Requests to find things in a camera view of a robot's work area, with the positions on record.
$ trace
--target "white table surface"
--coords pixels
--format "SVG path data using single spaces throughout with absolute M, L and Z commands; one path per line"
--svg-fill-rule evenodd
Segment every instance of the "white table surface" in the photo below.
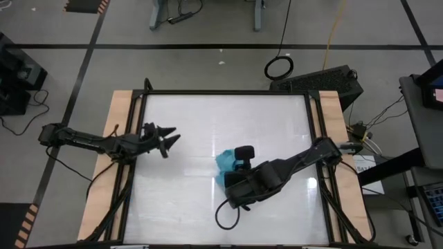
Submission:
M 255 147 L 253 167 L 309 148 L 301 95 L 150 95 L 144 122 L 181 134 L 169 158 L 138 157 L 125 243 L 306 245 L 327 244 L 315 167 L 293 175 L 281 193 L 241 210 L 233 230 L 220 229 L 215 210 L 226 199 L 215 183 L 215 156 Z M 219 220 L 231 226 L 237 211 L 225 205 Z

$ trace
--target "gray floor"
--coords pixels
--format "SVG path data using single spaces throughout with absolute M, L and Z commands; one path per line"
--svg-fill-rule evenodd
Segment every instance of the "gray floor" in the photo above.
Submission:
M 190 7 L 197 8 L 195 0 Z M 14 0 L 0 12 L 0 31 L 20 44 L 88 44 L 98 16 L 62 12 L 65 1 Z M 440 0 L 408 0 L 429 44 L 442 45 L 443 21 Z M 277 44 L 281 38 L 288 1 L 267 1 L 262 32 L 254 33 L 253 4 L 241 0 L 206 0 L 195 17 L 177 25 L 163 24 L 149 30 L 150 0 L 111 0 L 99 44 Z M 338 0 L 294 0 L 287 26 L 286 44 L 326 44 L 339 8 Z M 177 4 L 170 3 L 176 16 Z M 333 44 L 419 45 L 419 40 L 398 0 L 348 1 L 334 34 Z M 37 119 L 22 137 L 0 129 L 0 202 L 32 202 L 47 157 L 38 145 L 41 126 L 59 122 L 77 79 L 85 50 L 28 49 L 26 52 L 49 73 L 44 88 L 50 91 L 51 111 Z M 112 91 L 139 89 L 148 77 L 155 89 L 267 89 L 264 65 L 276 50 L 105 50 L 95 49 L 70 121 L 70 127 L 101 134 Z M 283 50 L 294 59 L 293 75 L 321 69 L 324 50 Z M 436 60 L 443 51 L 433 51 Z M 365 93 L 355 102 L 352 122 L 369 121 L 400 96 L 398 78 L 421 73 L 429 67 L 420 50 L 332 50 L 328 67 L 350 65 L 358 71 Z M 285 65 L 271 69 L 275 74 Z M 397 104 L 386 115 L 401 113 Z M 20 130 L 39 107 L 22 117 L 8 118 Z M 391 119 L 372 128 L 373 140 L 387 156 L 396 156 L 417 146 L 409 117 Z M 63 147 L 58 156 L 68 165 L 91 176 L 94 153 Z M 73 243 L 85 204 L 87 182 L 56 164 L 37 216 L 28 246 Z M 406 213 L 370 210 L 377 241 L 389 246 L 407 246 L 411 233 Z M 421 243 L 420 248 L 430 248 Z

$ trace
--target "metal stand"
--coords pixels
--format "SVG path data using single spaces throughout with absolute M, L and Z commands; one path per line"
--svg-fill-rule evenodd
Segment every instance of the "metal stand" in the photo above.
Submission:
M 165 3 L 165 0 L 152 0 L 154 7 L 152 8 L 150 30 L 156 30 L 160 23 L 161 10 Z
M 386 177 L 400 174 L 412 167 L 423 167 L 424 160 L 420 148 L 413 149 L 401 156 L 390 159 L 376 167 L 370 168 L 359 174 L 362 186 L 385 179 Z
M 160 24 L 161 10 L 166 0 L 152 0 L 154 7 L 152 8 L 150 19 L 150 30 L 156 30 Z M 264 0 L 255 0 L 254 7 L 254 31 L 260 32 L 262 29 L 262 10 L 265 8 Z
M 262 9 L 264 8 L 264 0 L 255 0 L 254 8 L 254 31 L 259 32 L 262 29 Z

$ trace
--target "black cable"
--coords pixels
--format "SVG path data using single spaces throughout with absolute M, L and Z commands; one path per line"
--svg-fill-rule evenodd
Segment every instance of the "black cable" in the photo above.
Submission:
M 179 3 L 179 7 L 178 7 L 178 9 L 177 9 L 178 12 L 179 12 L 179 15 L 184 15 L 184 14 L 182 13 L 182 11 L 181 11 L 181 3 L 183 3 L 183 0 L 177 0 L 177 2 Z M 191 12 L 192 15 L 195 15 L 195 14 L 197 14 L 198 12 L 200 12 L 202 8 L 203 8 L 203 0 L 200 0 L 200 8 L 199 8 L 196 12 Z
M 86 200 L 88 200 L 88 195 L 89 195 L 89 190 L 91 189 L 91 187 L 92 187 L 92 184 L 97 180 L 97 178 L 99 177 L 99 176 L 101 176 L 103 173 L 105 173 L 108 169 L 110 169 L 111 167 L 112 167 L 112 165 L 114 165 L 114 164 L 116 164 L 116 163 L 111 163 L 109 166 L 107 166 L 104 170 L 102 170 L 100 173 L 98 173 L 98 175 L 96 176 L 96 177 L 94 177 L 93 179 L 92 179 L 92 181 L 89 183 L 89 185 L 88 185 L 88 190 L 86 191 Z
M 351 116 L 352 116 L 352 110 L 354 109 L 354 102 L 351 105 L 351 111 L 349 112 L 349 118 L 347 119 L 347 125 L 351 127 Z
M 360 156 L 362 157 L 362 159 L 364 159 L 364 160 L 366 160 L 366 161 L 370 161 L 370 162 L 375 163 L 375 161 L 373 161 L 373 160 L 366 159 L 362 154 L 360 154 L 360 152 L 357 153 L 357 155 L 360 155 Z
M 38 93 L 41 93 L 41 92 L 46 93 L 46 96 L 44 97 L 43 101 L 40 102 L 40 101 L 38 101 L 35 97 L 37 96 Z M 44 107 L 46 107 L 46 110 L 43 111 L 43 112 L 41 112 L 41 113 L 39 113 L 39 114 L 37 114 L 36 116 L 34 116 L 34 118 L 31 118 L 31 120 L 28 122 L 28 124 L 25 126 L 25 129 L 24 129 L 22 132 L 17 133 L 17 132 L 15 132 L 15 131 L 13 131 L 11 128 L 7 127 L 7 126 L 6 126 L 6 122 L 5 122 L 5 120 L 0 116 L 1 126 L 2 126 L 3 128 L 5 128 L 5 129 L 7 129 L 8 131 L 10 131 L 12 134 L 14 134 L 14 135 L 16 135 L 16 136 L 21 136 L 21 135 L 23 135 L 23 134 L 26 132 L 26 130 L 28 130 L 30 124 L 34 121 L 34 119 L 40 117 L 41 115 L 47 113 L 47 112 L 50 110 L 49 106 L 48 106 L 47 104 L 45 104 L 45 101 L 46 101 L 46 99 L 48 98 L 48 96 L 49 96 L 49 92 L 48 92 L 47 90 L 44 90 L 44 89 L 39 90 L 39 91 L 37 91 L 37 92 L 34 93 L 34 97 L 33 97 L 33 99 L 34 99 L 34 101 L 35 101 L 37 104 L 31 104 L 31 103 L 30 103 L 30 104 L 28 104 L 28 105 L 30 105 L 30 106 L 32 106 L 32 107 L 44 106 Z
M 393 102 L 391 105 L 386 107 L 383 111 L 381 111 L 381 113 L 379 115 L 373 117 L 373 119 L 371 119 L 371 121 L 369 121 L 369 123 L 363 124 L 363 125 L 367 126 L 368 129 L 370 129 L 373 126 L 373 124 L 376 123 L 389 110 L 389 108 L 393 107 L 397 103 L 402 102 L 403 100 L 404 100 L 404 96 L 402 95 L 397 101 Z
M 353 166 L 349 165 L 347 162 L 343 162 L 341 161 L 340 163 L 344 164 L 345 166 L 347 166 L 348 168 L 350 168 L 356 175 L 359 175 L 359 173 L 357 173 L 357 171 L 355 170 L 355 168 L 353 168 Z
M 217 210 L 215 211 L 215 222 L 217 223 L 217 225 L 221 228 L 221 229 L 223 229 L 223 230 L 232 230 L 233 228 L 235 228 L 235 226 L 237 226 L 237 224 L 238 224 L 238 221 L 240 220 L 240 207 L 237 207 L 237 219 L 235 220 L 235 222 L 234 222 L 234 224 L 232 225 L 232 226 L 230 226 L 230 227 L 224 227 L 224 226 L 222 226 L 221 224 L 220 224 L 220 222 L 219 222 L 219 211 L 220 211 L 220 209 L 225 205 L 225 204 L 227 204 L 227 202 L 229 202 L 229 199 L 226 199 L 224 202 L 222 202 L 220 205 L 219 205 L 219 207 L 217 207 Z
M 88 140 L 90 140 L 90 141 L 98 141 L 98 142 L 105 141 L 105 140 L 111 138 L 112 135 L 117 136 L 117 129 L 118 129 L 118 124 L 116 124 L 116 126 L 114 127 L 114 130 L 108 136 L 105 136 L 104 138 L 88 138 Z M 59 133 L 61 131 L 65 131 L 66 133 L 70 134 L 74 138 L 77 136 L 77 132 L 72 130 L 71 128 L 68 128 L 68 127 L 63 127 L 61 129 L 58 129 L 55 133 L 57 134 L 57 133 Z
M 280 41 L 280 47 L 278 48 L 278 53 L 277 56 L 275 58 L 273 58 L 270 62 L 268 62 L 268 64 L 266 64 L 266 66 L 264 67 L 264 74 L 266 75 L 266 77 L 270 80 L 283 80 L 284 78 L 287 78 L 288 76 L 290 76 L 292 74 L 293 71 L 293 60 L 288 57 L 288 56 L 279 56 L 280 55 L 280 51 L 282 50 L 282 45 L 283 45 L 283 39 L 284 39 L 284 34 L 286 33 L 286 25 L 288 23 L 288 17 L 289 17 L 289 11 L 291 9 L 291 2 L 292 0 L 289 0 L 289 5 L 288 5 L 288 10 L 286 13 L 286 20 L 284 21 L 284 28 L 283 28 L 283 34 L 282 34 L 282 40 Z M 280 75 L 280 76 L 270 76 L 268 73 L 269 67 L 270 65 L 272 65 L 272 63 L 281 60 L 281 59 L 285 59 L 289 62 L 289 70 Z
M 171 17 L 169 14 L 169 0 L 166 0 L 166 13 L 167 13 L 167 17 L 164 21 L 158 21 L 157 22 L 157 26 L 160 26 L 161 24 L 164 24 L 165 22 L 167 22 L 169 20 L 169 18 Z
M 79 173 L 77 170 L 75 170 L 75 169 L 69 167 L 68 165 L 66 165 L 66 164 L 63 163 L 62 161 L 60 161 L 60 160 L 56 159 L 55 157 L 51 156 L 51 155 L 49 154 L 49 152 L 48 152 L 48 150 L 49 150 L 50 148 L 51 148 L 51 147 L 47 147 L 47 148 L 46 148 L 46 155 L 48 155 L 49 158 L 52 158 L 53 160 L 56 160 L 57 162 L 61 163 L 61 164 L 62 164 L 63 166 L 65 166 L 67 169 L 71 170 L 72 172 L 76 173 L 77 175 L 81 176 L 82 178 L 84 178 L 84 179 L 86 179 L 86 180 L 88 180 L 88 181 L 92 181 L 91 179 L 87 178 L 86 176 L 83 176 L 83 175 L 82 175 L 81 173 Z
M 342 163 L 343 165 L 345 165 L 346 167 L 350 168 L 357 176 L 359 175 L 359 173 L 357 173 L 357 171 L 355 170 L 355 168 L 353 168 L 351 165 L 349 165 L 347 162 L 341 161 L 340 163 Z M 375 237 L 377 236 L 377 231 L 375 230 L 375 226 L 374 226 L 374 221 L 372 220 L 372 217 L 369 215 L 368 209 L 366 208 L 366 202 L 365 199 L 363 198 L 363 203 L 365 204 L 365 211 L 366 211 L 366 216 L 368 216 L 369 219 L 369 223 L 372 227 L 372 237 L 369 240 L 369 242 L 373 242 L 375 240 Z
M 374 150 L 372 150 L 369 147 L 366 147 L 364 143 L 361 144 L 361 146 L 363 146 L 363 148 L 367 149 L 369 152 L 372 152 L 374 155 L 380 156 L 381 158 L 385 159 L 385 160 L 389 160 L 386 157 L 382 156 L 381 154 L 378 154 L 377 152 L 375 152 Z
M 387 199 L 390 199 L 392 202 L 395 202 L 396 204 L 400 205 L 401 208 L 403 208 L 403 209 L 409 214 L 409 216 L 410 216 L 411 218 L 416 219 L 416 220 L 419 221 L 421 224 L 425 225 L 429 230 L 431 230 L 431 231 L 434 232 L 435 234 L 437 234 L 437 235 L 443 237 L 443 233 L 442 233 L 442 232 L 436 230 L 435 228 L 433 228 L 433 227 L 431 227 L 429 224 L 427 224 L 425 221 L 423 221 L 423 220 L 421 220 L 419 217 L 415 216 L 411 211 L 408 211 L 408 209 L 407 209 L 403 204 L 401 204 L 399 201 L 397 201 L 397 200 L 394 199 L 393 197 L 390 197 L 390 196 L 388 196 L 388 195 L 386 195 L 386 194 L 382 194 L 382 193 L 377 192 L 377 191 L 374 191 L 374 190 L 369 190 L 369 189 L 367 189 L 367 188 L 365 188 L 365 187 L 362 187 L 362 189 L 363 189 L 363 190 L 366 190 L 366 191 L 369 191 L 369 192 L 372 192 L 372 193 L 375 193 L 375 194 L 378 194 L 378 195 L 381 195 L 381 196 L 384 196 L 384 197 L 386 197 Z
M 376 122 L 376 123 L 372 124 L 371 127 L 373 127 L 373 126 L 375 126 L 375 125 L 380 125 L 382 122 L 385 122 L 386 120 L 388 120 L 388 119 L 390 119 L 390 118 L 398 118 L 399 116 L 402 116 L 402 115 L 404 115 L 404 114 L 407 113 L 407 112 L 408 112 L 408 110 L 406 110 L 406 111 L 404 111 L 403 113 L 400 113 L 400 114 L 398 114 L 398 115 L 389 116 L 389 117 L 383 119 L 383 120 L 380 121 L 380 122 Z

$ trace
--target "blue object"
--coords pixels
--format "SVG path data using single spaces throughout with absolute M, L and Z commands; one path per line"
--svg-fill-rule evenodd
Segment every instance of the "blue object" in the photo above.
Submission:
M 219 174 L 215 177 L 215 182 L 224 188 L 224 174 L 226 172 L 235 171 L 235 166 L 242 165 L 243 160 L 235 159 L 235 152 L 233 149 L 227 149 L 220 155 L 215 157 L 215 162 L 220 170 Z

